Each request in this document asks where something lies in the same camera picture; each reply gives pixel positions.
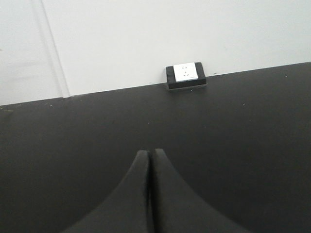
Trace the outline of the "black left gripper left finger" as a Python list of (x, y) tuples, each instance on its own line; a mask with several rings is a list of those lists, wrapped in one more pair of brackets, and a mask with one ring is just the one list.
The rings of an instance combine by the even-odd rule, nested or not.
[(147, 233), (150, 154), (140, 150), (128, 172), (97, 208), (65, 233)]

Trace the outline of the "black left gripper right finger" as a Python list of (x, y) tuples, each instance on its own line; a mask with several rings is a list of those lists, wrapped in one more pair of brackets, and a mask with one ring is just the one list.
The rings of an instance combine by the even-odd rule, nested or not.
[(151, 155), (151, 202), (157, 233), (246, 233), (183, 180), (163, 149)]

